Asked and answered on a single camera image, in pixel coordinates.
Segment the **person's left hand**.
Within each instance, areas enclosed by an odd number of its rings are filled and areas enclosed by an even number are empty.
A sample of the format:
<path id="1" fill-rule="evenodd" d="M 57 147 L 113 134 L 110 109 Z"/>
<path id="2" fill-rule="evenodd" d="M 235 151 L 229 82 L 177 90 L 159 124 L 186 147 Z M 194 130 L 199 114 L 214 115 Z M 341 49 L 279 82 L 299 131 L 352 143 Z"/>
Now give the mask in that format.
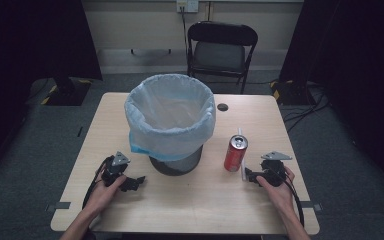
<path id="1" fill-rule="evenodd" d="M 106 186 L 103 182 L 98 182 L 94 187 L 89 200 L 84 207 L 87 213 L 97 216 L 112 201 L 119 187 L 125 182 L 126 176 L 118 177 L 110 186 Z"/>

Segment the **pale blue bin bag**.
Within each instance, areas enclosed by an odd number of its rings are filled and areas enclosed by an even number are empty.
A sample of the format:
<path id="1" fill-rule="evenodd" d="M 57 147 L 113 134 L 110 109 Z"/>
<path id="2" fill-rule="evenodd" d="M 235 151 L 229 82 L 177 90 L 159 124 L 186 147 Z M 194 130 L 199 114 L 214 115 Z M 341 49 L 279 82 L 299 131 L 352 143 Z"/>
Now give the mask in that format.
<path id="1" fill-rule="evenodd" d="M 195 153 L 209 140 L 216 123 L 213 92 L 182 74 L 160 74 L 142 81 L 124 103 L 135 153 L 162 162 Z"/>

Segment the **white straw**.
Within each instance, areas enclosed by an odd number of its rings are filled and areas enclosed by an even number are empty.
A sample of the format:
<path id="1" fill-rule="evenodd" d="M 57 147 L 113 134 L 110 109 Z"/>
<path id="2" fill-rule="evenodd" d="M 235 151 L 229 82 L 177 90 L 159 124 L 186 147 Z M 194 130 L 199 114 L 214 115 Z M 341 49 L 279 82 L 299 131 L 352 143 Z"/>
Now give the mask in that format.
<path id="1" fill-rule="evenodd" d="M 240 127 L 238 128 L 238 134 L 239 135 L 243 135 L 242 134 L 242 129 Z M 244 156 L 245 156 L 245 154 L 242 156 L 242 161 L 241 161 L 241 178 L 242 178 L 242 181 L 246 181 L 247 180 L 246 171 L 245 171 L 246 165 L 245 165 Z"/>

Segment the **white wall socket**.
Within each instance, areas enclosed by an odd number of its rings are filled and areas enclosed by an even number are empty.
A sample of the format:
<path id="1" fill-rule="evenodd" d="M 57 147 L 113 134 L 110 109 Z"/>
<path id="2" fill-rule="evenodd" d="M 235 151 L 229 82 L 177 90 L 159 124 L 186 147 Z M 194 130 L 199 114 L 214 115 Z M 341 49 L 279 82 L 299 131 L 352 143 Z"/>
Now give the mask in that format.
<path id="1" fill-rule="evenodd" d="M 178 13 L 197 13 L 199 11 L 199 1 L 176 0 L 176 11 Z"/>

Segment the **black stand base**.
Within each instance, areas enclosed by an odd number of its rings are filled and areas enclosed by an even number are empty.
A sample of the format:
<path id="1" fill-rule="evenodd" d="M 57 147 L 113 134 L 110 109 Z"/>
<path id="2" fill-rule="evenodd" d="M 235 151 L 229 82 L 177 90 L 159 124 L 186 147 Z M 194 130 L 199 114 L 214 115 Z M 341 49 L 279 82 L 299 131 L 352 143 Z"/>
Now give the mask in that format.
<path id="1" fill-rule="evenodd" d="M 293 80 L 280 82 L 274 80 L 270 83 L 272 96 L 279 105 L 314 105 L 315 100 L 312 97 L 308 86 L 295 83 Z"/>
<path id="2" fill-rule="evenodd" d="M 89 80 L 56 77 L 55 85 L 41 102 L 48 106 L 81 106 L 92 84 Z"/>

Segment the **grey tape strip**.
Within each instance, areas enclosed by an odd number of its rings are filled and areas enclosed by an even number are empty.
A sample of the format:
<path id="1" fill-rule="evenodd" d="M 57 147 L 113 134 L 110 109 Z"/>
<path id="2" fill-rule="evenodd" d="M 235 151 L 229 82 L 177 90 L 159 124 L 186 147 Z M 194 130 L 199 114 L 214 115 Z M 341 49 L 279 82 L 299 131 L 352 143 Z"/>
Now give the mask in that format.
<path id="1" fill-rule="evenodd" d="M 311 201 L 302 201 L 301 206 L 303 208 L 312 208 L 316 212 L 320 212 L 323 210 L 323 207 L 320 203 L 313 203 Z"/>
<path id="2" fill-rule="evenodd" d="M 46 206 L 46 212 L 55 212 L 58 209 L 69 209 L 71 203 L 70 202 L 56 202 L 53 204 L 48 204 Z"/>

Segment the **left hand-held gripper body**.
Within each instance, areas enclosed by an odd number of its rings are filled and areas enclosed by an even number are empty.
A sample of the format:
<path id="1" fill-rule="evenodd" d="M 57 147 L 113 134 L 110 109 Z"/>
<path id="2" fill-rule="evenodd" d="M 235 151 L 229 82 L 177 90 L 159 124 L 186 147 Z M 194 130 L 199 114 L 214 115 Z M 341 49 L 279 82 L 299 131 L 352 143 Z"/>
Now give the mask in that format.
<path id="1" fill-rule="evenodd" d="M 106 186 L 110 186 L 124 173 L 130 160 L 123 153 L 117 151 L 115 155 L 107 157 L 104 163 L 105 170 L 102 173 L 101 178 Z"/>

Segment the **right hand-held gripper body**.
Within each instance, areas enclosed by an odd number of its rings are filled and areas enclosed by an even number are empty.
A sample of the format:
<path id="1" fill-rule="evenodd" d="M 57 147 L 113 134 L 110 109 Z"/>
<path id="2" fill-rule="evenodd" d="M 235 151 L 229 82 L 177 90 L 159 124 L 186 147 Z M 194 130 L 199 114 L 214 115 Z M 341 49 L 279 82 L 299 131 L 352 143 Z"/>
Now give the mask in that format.
<path id="1" fill-rule="evenodd" d="M 284 160 L 291 160 L 291 157 L 280 152 L 272 151 L 261 156 L 260 163 L 263 179 L 273 187 L 282 184 L 289 185 L 290 175 L 286 170 Z"/>

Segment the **dark curtain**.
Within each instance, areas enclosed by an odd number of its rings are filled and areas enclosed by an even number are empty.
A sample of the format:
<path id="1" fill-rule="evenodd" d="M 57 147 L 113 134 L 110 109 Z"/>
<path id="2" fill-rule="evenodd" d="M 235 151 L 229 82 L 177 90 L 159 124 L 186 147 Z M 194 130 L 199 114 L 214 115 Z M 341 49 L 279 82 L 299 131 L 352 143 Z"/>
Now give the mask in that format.
<path id="1" fill-rule="evenodd" d="M 304 0 L 279 80 L 324 85 L 384 172 L 384 0 Z"/>
<path id="2" fill-rule="evenodd" d="M 0 151 L 32 83 L 102 77 L 82 0 L 0 0 Z"/>

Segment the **black mesh trash bin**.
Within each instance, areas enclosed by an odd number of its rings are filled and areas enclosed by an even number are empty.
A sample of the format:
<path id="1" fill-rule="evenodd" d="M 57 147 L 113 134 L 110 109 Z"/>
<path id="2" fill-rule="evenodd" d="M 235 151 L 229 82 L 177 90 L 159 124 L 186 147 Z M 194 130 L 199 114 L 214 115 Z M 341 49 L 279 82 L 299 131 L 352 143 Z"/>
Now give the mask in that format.
<path id="1" fill-rule="evenodd" d="M 176 161 L 162 162 L 151 157 L 150 162 L 161 174 L 167 176 L 181 176 L 188 174 L 197 167 L 201 159 L 202 150 L 203 147 L 200 147 L 188 157 Z"/>

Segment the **person's right hand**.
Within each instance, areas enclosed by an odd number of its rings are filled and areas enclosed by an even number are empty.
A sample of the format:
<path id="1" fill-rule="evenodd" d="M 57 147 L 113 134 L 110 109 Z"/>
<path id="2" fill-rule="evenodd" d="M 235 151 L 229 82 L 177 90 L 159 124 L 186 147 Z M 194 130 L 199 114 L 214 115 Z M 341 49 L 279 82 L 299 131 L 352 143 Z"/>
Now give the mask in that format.
<path id="1" fill-rule="evenodd" d="M 293 196 L 291 190 L 288 187 L 288 184 L 293 182 L 295 175 L 288 167 L 286 167 L 285 170 L 287 176 L 286 182 L 278 187 L 272 186 L 261 176 L 257 176 L 256 180 L 266 190 L 270 201 L 281 217 L 295 217 Z"/>

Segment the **black folding chair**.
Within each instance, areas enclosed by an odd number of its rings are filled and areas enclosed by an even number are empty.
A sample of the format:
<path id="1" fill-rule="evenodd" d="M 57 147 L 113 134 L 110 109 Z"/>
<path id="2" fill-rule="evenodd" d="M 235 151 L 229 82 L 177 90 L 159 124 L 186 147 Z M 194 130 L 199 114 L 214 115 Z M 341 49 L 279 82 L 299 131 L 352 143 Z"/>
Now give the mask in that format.
<path id="1" fill-rule="evenodd" d="M 243 94 L 257 32 L 243 24 L 200 21 L 187 31 L 187 74 L 235 77 Z"/>

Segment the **red drink can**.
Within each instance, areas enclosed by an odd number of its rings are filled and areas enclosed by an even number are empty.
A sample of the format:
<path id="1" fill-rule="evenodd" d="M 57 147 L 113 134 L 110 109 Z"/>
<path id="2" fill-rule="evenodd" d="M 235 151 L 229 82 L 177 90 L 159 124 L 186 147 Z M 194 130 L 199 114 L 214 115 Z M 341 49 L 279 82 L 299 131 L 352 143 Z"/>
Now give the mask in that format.
<path id="1" fill-rule="evenodd" d="M 229 172 L 239 170 L 242 160 L 248 148 L 248 140 L 243 135 L 234 135 L 229 140 L 224 168 Z"/>

